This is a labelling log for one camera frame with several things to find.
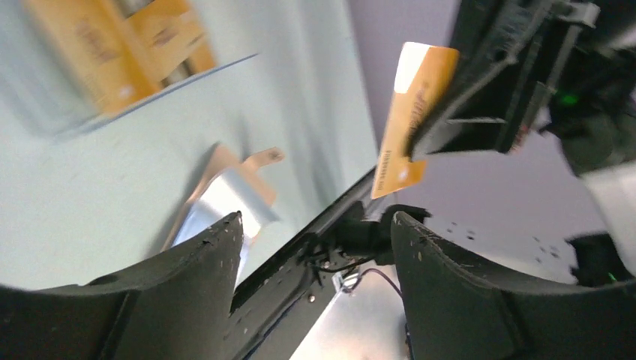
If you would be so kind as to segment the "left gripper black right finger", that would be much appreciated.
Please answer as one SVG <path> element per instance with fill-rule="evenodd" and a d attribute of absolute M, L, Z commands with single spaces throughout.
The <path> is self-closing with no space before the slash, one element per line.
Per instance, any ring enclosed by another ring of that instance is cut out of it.
<path fill-rule="evenodd" d="M 416 359 L 633 359 L 635 282 L 524 274 L 395 213 L 391 245 Z"/>

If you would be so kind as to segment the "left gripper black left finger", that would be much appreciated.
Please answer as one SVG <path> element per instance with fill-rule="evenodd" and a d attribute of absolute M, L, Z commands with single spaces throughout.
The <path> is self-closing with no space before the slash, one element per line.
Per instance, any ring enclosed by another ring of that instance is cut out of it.
<path fill-rule="evenodd" d="M 221 359 L 242 239 L 235 212 L 84 286 L 3 286 L 1 357 Z"/>

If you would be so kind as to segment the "orange credit card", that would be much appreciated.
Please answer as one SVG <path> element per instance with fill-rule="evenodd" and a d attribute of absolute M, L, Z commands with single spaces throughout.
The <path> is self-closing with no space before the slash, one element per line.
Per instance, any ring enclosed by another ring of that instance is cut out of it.
<path fill-rule="evenodd" d="M 459 57 L 459 51 L 449 47 L 403 44 L 373 177 L 373 200 L 422 180 L 427 162 L 411 159 L 410 141 L 449 87 Z"/>

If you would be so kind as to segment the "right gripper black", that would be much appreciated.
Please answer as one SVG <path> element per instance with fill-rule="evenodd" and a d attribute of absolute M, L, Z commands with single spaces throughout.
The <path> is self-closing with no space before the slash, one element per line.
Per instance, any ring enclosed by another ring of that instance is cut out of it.
<path fill-rule="evenodd" d="M 591 1 L 461 1 L 450 40 L 457 67 L 411 139 L 411 159 L 521 146 L 599 13 Z"/>

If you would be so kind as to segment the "clear plastic card box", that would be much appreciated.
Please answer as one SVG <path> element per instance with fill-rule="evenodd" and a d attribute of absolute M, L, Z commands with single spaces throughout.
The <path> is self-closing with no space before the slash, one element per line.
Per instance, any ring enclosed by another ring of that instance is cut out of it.
<path fill-rule="evenodd" d="M 217 72 L 190 1 L 3 1 L 1 135 L 75 137 Z"/>

